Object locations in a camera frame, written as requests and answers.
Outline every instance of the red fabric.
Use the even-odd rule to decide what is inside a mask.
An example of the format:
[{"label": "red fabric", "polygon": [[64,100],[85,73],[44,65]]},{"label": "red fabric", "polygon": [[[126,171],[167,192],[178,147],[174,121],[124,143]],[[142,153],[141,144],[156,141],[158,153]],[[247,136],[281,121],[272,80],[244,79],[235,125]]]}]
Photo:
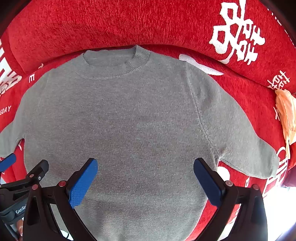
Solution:
[{"label": "red fabric", "polygon": [[[7,32],[12,52],[26,73],[41,63],[82,49],[134,44],[180,46],[222,60],[231,48],[221,55],[209,44],[213,26],[225,25],[219,14],[222,2],[235,3],[237,15],[242,14],[238,0],[44,0],[42,4],[33,0],[13,20]],[[257,60],[248,68],[234,54],[228,67],[264,86],[282,69],[295,76],[296,51],[284,29],[258,0],[247,0],[242,5],[244,19],[253,21],[253,26],[257,26],[255,31],[260,28],[265,44],[253,46],[254,41],[249,37],[251,49],[254,47],[258,53]],[[233,34],[237,27],[232,25]],[[291,93],[296,92],[294,82],[285,87]]]},{"label": "red fabric", "polygon": [[[258,53],[257,59],[250,62],[250,65],[247,64],[248,60],[237,61],[237,50],[227,65],[216,61],[225,59],[234,45],[226,45],[226,53],[219,54],[209,43],[214,26],[223,26],[226,23],[219,14],[224,2],[237,6],[239,17],[243,15],[242,7],[245,7],[244,20],[252,20],[253,25],[257,26],[255,31],[260,27],[260,36],[265,38],[264,44],[255,45],[254,40],[250,40],[251,36],[247,38],[241,30],[238,41],[245,39],[251,46],[250,51],[254,47],[254,52]],[[277,177],[267,180],[247,177],[222,162],[218,165],[229,171],[230,180],[235,185],[250,187],[256,183],[263,196],[266,196],[272,187],[283,181],[288,166],[282,128],[275,119],[275,93],[266,88],[270,85],[267,80],[272,82],[279,71],[285,72],[285,76],[290,79],[288,82],[282,77],[286,81],[284,88],[292,93],[296,92],[293,81],[296,76],[296,51],[284,29],[259,1],[247,0],[246,5],[240,3],[243,0],[151,0],[125,3],[115,0],[45,0],[42,4],[33,0],[14,19],[1,38],[0,49],[3,47],[5,53],[0,57],[0,78],[5,77],[1,68],[4,58],[16,75],[22,78],[20,80],[14,77],[10,83],[8,78],[0,79],[0,131],[13,120],[25,91],[45,72],[79,54],[72,54],[73,52],[101,47],[153,44],[143,47],[174,58],[185,54],[197,63],[223,73],[212,77],[242,107],[257,135],[279,152],[281,163]],[[236,30],[237,26],[233,24],[231,33],[235,35]],[[225,36],[220,32],[218,39],[223,42]],[[16,148],[15,153],[18,153],[19,160],[5,172],[6,181],[18,180],[25,175],[23,145],[21,142],[22,150],[20,147]],[[214,207],[207,203],[199,223],[187,240],[197,237],[214,211]]]}]

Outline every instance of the white chinese character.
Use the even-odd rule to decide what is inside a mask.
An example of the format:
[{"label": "white chinese character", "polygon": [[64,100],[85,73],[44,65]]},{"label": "white chinese character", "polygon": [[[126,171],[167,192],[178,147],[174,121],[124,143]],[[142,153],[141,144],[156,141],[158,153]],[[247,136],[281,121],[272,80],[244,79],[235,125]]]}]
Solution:
[{"label": "white chinese character", "polygon": [[35,80],[35,73],[29,76],[29,83]]},{"label": "white chinese character", "polygon": [[281,75],[275,75],[273,77],[273,79],[272,79],[272,82],[270,82],[269,80],[267,80],[267,82],[270,83],[270,85],[268,86],[268,88],[271,88],[271,89],[280,89],[281,90],[286,83],[290,83],[290,78],[288,78],[285,75],[286,72],[282,72],[281,70],[279,72],[280,72]]},{"label": "white chinese character", "polygon": [[278,119],[280,121],[278,110],[274,108],[274,111],[276,113],[276,120]]},{"label": "white chinese character", "polygon": [[0,58],[2,57],[3,54],[4,54],[4,49],[1,48],[1,49],[0,49]]},{"label": "white chinese character", "polygon": [[22,79],[21,76],[12,71],[6,58],[3,58],[0,62],[0,72],[1,71],[4,72],[2,73],[2,75],[0,75],[0,95],[4,94],[5,91],[20,82],[20,80]]},{"label": "white chinese character", "polygon": [[20,150],[22,150],[22,146],[20,145],[20,143],[22,142],[22,140],[19,141],[18,147],[20,148]]},{"label": "white chinese character", "polygon": [[[252,48],[252,51],[250,51],[251,45],[248,44],[246,40],[241,40],[238,43],[238,38],[242,28],[243,28],[242,33],[245,35],[245,38],[250,39],[250,41],[254,41],[254,45],[256,44],[263,45],[265,43],[265,38],[260,37],[260,28],[258,28],[257,32],[255,31],[256,25],[253,26],[253,31],[252,31],[253,21],[251,19],[244,20],[246,0],[239,0],[239,5],[241,9],[240,18],[238,17],[238,14],[237,14],[238,5],[236,3],[233,3],[233,2],[221,3],[222,8],[220,11],[220,15],[223,17],[226,25],[213,26],[213,36],[209,41],[209,43],[214,45],[215,50],[218,54],[225,54],[228,49],[228,44],[230,43],[232,47],[231,53],[228,55],[226,59],[220,60],[220,62],[224,64],[229,63],[230,58],[233,56],[234,51],[236,50],[237,61],[244,60],[244,62],[246,62],[249,60],[247,65],[250,65],[252,61],[255,61],[257,59],[258,54],[254,52],[254,47]],[[232,10],[233,12],[232,18],[228,16],[229,9]],[[238,30],[235,36],[233,36],[230,32],[230,26],[233,24],[238,25]],[[225,38],[223,43],[218,40],[219,32],[225,33]]]},{"label": "white chinese character", "polygon": [[246,183],[245,183],[245,188],[247,188],[249,186],[249,183],[250,183],[250,177],[248,177],[248,179],[246,180]]}]

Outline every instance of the gray sweater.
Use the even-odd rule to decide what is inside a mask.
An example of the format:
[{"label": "gray sweater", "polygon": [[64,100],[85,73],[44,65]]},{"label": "gray sweater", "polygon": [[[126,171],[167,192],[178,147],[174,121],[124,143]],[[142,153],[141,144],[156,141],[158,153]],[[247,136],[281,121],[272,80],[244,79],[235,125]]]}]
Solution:
[{"label": "gray sweater", "polygon": [[44,74],[0,133],[0,156],[22,138],[27,170],[50,164],[43,186],[98,160],[76,208],[98,240],[185,240],[206,202],[193,173],[198,157],[259,178],[279,163],[210,76],[139,46],[87,51]]}]

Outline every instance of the orange fabric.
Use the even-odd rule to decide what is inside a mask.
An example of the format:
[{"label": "orange fabric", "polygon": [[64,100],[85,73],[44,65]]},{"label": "orange fabric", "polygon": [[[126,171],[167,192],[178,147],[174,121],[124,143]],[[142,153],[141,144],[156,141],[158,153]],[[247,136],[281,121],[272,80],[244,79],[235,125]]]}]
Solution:
[{"label": "orange fabric", "polygon": [[[276,107],[279,112],[280,121],[283,127],[283,134],[286,141],[286,158],[290,159],[290,148],[296,142],[296,98],[288,90],[275,90]],[[296,162],[289,162],[288,169],[296,165]]]}]

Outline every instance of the screw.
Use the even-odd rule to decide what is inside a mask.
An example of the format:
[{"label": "screw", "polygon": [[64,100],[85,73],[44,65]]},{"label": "screw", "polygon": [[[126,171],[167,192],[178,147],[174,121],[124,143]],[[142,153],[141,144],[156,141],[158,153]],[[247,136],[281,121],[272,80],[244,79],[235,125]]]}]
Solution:
[{"label": "screw", "polygon": [[257,184],[253,184],[253,185],[252,185],[252,188],[254,188],[256,191],[259,190],[259,186],[258,186]]},{"label": "screw", "polygon": [[233,182],[232,181],[226,181],[225,184],[229,187],[232,187],[233,186]]},{"label": "screw", "polygon": [[66,184],[67,184],[66,181],[60,181],[60,182],[59,182],[59,186],[60,186],[60,187],[64,187]]},{"label": "screw", "polygon": [[38,188],[38,185],[37,184],[34,184],[33,186],[32,186],[32,189],[33,190],[36,190]]}]

